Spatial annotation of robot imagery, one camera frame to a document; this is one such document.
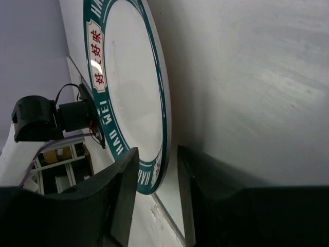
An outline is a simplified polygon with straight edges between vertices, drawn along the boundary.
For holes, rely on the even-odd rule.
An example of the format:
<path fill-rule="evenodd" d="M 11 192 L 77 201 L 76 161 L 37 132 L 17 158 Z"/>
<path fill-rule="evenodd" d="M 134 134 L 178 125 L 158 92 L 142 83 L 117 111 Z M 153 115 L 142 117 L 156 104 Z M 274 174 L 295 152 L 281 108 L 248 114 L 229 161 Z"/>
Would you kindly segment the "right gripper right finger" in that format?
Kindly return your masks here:
<path fill-rule="evenodd" d="M 272 186 L 177 148 L 186 246 L 328 246 L 328 187 Z"/>

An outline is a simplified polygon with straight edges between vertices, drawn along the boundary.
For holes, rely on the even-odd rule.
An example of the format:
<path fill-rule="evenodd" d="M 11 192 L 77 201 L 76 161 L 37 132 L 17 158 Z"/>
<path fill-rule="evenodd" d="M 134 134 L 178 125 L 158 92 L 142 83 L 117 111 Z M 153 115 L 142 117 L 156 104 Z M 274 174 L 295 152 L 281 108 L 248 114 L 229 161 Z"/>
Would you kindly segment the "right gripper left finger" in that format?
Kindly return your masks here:
<path fill-rule="evenodd" d="M 1 188 L 1 246 L 127 246 L 138 167 L 132 148 L 62 193 Z"/>

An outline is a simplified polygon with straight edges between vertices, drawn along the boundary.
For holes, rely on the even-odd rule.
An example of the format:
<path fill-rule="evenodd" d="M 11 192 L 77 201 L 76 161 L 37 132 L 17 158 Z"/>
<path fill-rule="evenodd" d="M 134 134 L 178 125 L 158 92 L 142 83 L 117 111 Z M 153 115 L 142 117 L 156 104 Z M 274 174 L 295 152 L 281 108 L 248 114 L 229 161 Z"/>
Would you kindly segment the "white plate teal rim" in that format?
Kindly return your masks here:
<path fill-rule="evenodd" d="M 161 185 L 171 144 L 167 68 L 146 1 L 85 1 L 90 87 L 113 159 L 139 150 L 137 190 Z"/>

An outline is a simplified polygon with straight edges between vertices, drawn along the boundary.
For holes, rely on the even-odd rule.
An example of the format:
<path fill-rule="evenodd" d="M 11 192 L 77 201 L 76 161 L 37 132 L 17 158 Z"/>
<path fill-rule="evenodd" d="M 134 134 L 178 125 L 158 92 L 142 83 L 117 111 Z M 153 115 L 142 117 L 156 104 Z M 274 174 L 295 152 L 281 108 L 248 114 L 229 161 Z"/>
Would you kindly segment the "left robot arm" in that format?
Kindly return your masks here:
<path fill-rule="evenodd" d="M 105 148 L 105 137 L 90 90 L 77 85 L 77 101 L 58 104 L 42 96 L 26 96 L 17 101 L 11 127 L 1 152 L 1 186 L 22 187 L 36 158 L 57 143 L 84 137 L 64 133 L 89 129 L 90 137 Z"/>

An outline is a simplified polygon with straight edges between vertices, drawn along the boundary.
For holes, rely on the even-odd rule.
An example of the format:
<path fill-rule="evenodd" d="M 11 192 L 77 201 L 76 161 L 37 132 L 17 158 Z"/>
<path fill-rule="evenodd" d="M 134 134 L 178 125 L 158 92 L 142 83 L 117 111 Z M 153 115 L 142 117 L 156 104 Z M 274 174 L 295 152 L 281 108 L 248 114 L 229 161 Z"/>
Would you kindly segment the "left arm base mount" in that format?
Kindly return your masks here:
<path fill-rule="evenodd" d="M 84 83 L 79 84 L 80 99 L 87 107 L 88 129 L 92 139 L 103 149 L 106 148 L 105 136 L 100 122 L 98 110 L 96 108 L 92 93 Z"/>

